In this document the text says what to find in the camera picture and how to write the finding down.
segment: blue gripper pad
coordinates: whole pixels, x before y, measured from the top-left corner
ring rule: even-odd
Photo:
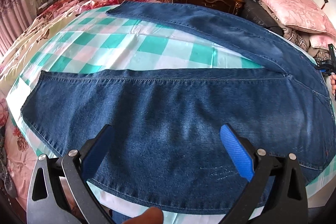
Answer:
[[[254,175],[252,158],[227,124],[220,128],[219,134],[220,140],[238,170],[239,175],[250,182]]]

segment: checkered bedsheet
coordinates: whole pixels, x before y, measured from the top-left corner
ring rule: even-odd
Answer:
[[[7,102],[17,124],[37,155],[54,155],[33,134],[20,109],[35,87],[41,70],[93,73],[104,69],[152,70],[164,68],[260,68],[261,66],[208,40],[142,20],[113,18],[108,6],[84,12],[51,38],[30,60],[14,83]],[[336,174],[336,157],[306,189],[308,197]],[[98,200],[109,208],[135,216],[146,208],[121,200],[90,185]],[[194,222],[221,216],[194,216]],[[188,223],[191,216],[165,212],[165,223]]]

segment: pink pillow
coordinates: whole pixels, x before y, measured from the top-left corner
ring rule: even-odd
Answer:
[[[310,35],[310,45],[313,48],[324,48],[327,50],[328,44],[333,44],[334,46],[336,46],[335,40],[335,37],[332,37],[331,35],[325,33],[312,33]]]
[[[309,33],[328,33],[336,30],[326,14],[313,0],[261,0],[285,26]]]

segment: blue denim fabric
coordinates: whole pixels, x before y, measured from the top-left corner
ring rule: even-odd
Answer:
[[[80,148],[107,123],[115,130],[111,149],[89,180],[94,185],[148,207],[227,213],[247,181],[221,144],[219,130],[226,122],[256,148],[279,156],[295,153],[307,184],[336,154],[323,78],[281,38],[193,5],[125,3],[113,16],[170,25],[265,68],[41,72],[21,114],[53,153]]]
[[[126,220],[129,220],[131,217],[128,217],[126,215],[123,215],[121,213],[118,213],[116,211],[112,212],[112,219],[115,222],[115,224],[122,224],[123,222],[125,222]]]

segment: metal screw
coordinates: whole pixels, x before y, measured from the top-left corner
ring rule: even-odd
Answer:
[[[258,153],[259,156],[265,156],[266,155],[266,151],[262,148],[259,148],[257,150],[257,153]]]
[[[45,160],[46,157],[47,157],[46,154],[41,154],[39,155],[38,159],[42,161],[42,160]]]
[[[70,151],[69,151],[68,155],[69,155],[70,157],[74,157],[74,156],[77,155],[77,153],[78,153],[78,150],[77,150],[77,149],[73,149],[73,150],[70,150]]]
[[[293,154],[293,153],[289,153],[289,158],[291,159],[291,160],[296,160],[296,155],[295,154]]]

